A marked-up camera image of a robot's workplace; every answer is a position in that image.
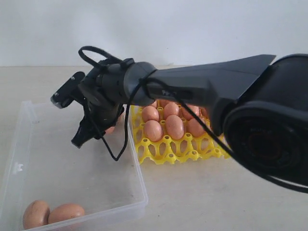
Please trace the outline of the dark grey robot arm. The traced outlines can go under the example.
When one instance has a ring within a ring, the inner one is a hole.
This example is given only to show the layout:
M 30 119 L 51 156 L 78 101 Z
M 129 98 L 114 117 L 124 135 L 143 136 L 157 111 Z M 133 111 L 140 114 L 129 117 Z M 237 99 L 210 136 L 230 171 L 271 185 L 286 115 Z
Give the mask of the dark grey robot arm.
M 257 55 L 215 64 L 158 70 L 107 55 L 79 82 L 84 118 L 72 143 L 103 136 L 119 104 L 157 99 L 202 106 L 209 134 L 243 167 L 284 188 L 308 191 L 308 57 Z

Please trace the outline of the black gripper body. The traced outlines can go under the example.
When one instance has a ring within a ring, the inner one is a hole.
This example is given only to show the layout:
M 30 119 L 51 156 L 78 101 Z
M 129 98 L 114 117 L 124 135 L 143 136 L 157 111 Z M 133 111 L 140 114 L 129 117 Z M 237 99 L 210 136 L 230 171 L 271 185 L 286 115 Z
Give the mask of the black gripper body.
M 93 139 L 97 140 L 101 138 L 101 135 L 104 136 L 106 129 L 116 125 L 118 117 L 124 112 L 124 106 L 121 103 L 106 109 L 84 99 L 82 107 L 84 116 L 80 123 L 92 124 L 96 130 L 96 136 Z

